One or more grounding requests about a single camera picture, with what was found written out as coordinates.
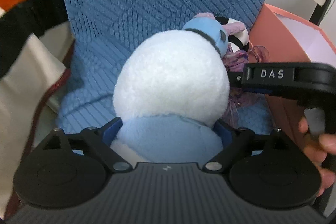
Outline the person's right hand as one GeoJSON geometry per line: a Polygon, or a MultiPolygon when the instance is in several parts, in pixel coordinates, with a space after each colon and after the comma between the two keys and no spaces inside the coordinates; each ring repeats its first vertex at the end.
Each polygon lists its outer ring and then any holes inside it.
{"type": "Polygon", "coordinates": [[[327,154],[335,155],[335,134],[324,133],[319,135],[317,140],[312,139],[308,133],[309,126],[305,117],[302,117],[299,121],[298,130],[303,134],[304,145],[302,150],[319,170],[321,176],[321,187],[317,195],[319,197],[335,182],[335,172],[322,167],[327,154]]]}

